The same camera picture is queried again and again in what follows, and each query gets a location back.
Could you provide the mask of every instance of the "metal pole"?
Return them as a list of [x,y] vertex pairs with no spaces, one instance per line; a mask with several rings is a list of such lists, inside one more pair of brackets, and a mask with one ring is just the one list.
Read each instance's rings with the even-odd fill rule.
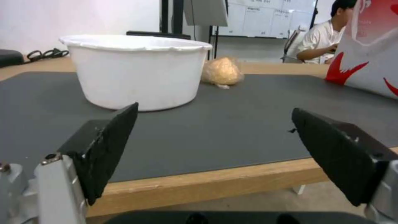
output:
[[[209,44],[211,44],[211,33],[212,32],[213,32],[213,26],[209,26]],[[207,52],[207,60],[210,60],[210,51]]]
[[218,43],[219,43],[219,26],[217,26],[217,29],[216,29],[216,43],[215,43],[215,46],[214,46],[214,59],[216,59],[217,58],[217,46],[218,46]]
[[315,9],[314,9],[314,14],[312,15],[310,29],[314,26],[315,16],[318,14],[318,9],[316,8],[317,6],[318,6],[318,0],[316,0],[315,2]]
[[184,0],[173,0],[173,33],[182,34],[182,17],[184,16]]
[[162,0],[162,33],[169,32],[169,0]]

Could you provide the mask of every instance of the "white bag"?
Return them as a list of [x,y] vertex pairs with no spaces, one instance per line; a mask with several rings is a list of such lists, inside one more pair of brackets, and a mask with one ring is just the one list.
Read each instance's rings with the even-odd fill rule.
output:
[[358,0],[326,80],[398,99],[398,1]]

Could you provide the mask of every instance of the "floor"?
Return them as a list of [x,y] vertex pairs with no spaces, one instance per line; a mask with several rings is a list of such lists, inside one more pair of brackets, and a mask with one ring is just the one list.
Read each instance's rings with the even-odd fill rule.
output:
[[[302,195],[292,189],[182,204],[156,210],[213,211],[341,211],[363,216],[365,206],[352,206],[331,182],[307,185]],[[88,224],[101,224],[113,216],[88,219]]]

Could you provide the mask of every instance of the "black hair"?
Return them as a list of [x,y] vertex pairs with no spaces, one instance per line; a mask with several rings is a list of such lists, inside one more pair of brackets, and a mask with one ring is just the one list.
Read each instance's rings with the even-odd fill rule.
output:
[[354,8],[356,3],[357,3],[357,0],[336,0],[333,3],[332,12],[330,13],[330,15],[332,17],[335,16],[337,13],[337,10],[339,8],[342,8],[342,9]]

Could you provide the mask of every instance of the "white plastic basin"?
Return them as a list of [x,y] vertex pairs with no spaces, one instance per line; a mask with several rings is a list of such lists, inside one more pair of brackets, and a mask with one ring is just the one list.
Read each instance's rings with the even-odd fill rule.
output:
[[196,96],[208,43],[126,35],[73,35],[68,46],[88,101],[140,111],[183,105]]

